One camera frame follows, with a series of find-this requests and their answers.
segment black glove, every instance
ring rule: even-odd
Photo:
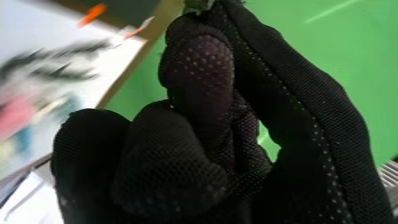
[[[132,123],[84,110],[63,125],[66,223],[393,223],[343,88],[235,1],[173,23],[160,82],[169,101]],[[272,170],[256,117],[281,145]]]

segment green surface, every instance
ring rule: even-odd
[[[398,153],[398,1],[247,0],[247,7],[345,86],[366,118],[381,165]],[[157,79],[162,51],[164,39],[109,104],[128,118],[151,101],[166,98]],[[260,141],[276,158],[278,146],[265,131]]]

